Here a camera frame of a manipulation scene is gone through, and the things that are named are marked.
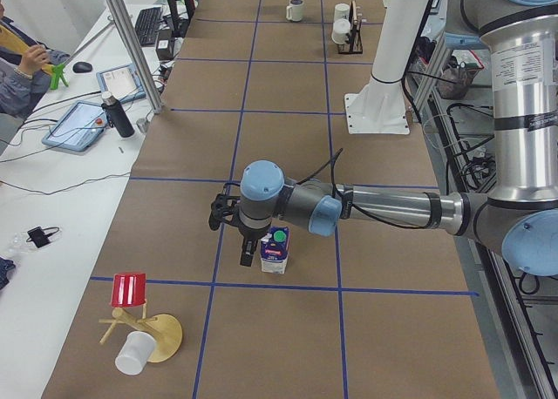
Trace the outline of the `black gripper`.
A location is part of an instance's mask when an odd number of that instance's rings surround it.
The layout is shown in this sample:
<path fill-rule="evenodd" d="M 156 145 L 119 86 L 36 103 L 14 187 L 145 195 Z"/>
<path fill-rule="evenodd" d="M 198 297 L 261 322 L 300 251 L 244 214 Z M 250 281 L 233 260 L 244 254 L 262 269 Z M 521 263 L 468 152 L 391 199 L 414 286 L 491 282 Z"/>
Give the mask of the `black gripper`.
<path fill-rule="evenodd" d="M 244 223 L 240 223 L 239 231 L 243 237 L 240 265 L 251 267 L 254 254 L 257 249 L 258 241 L 264 237 L 270 228 L 270 224 L 263 227 L 253 228 Z"/>

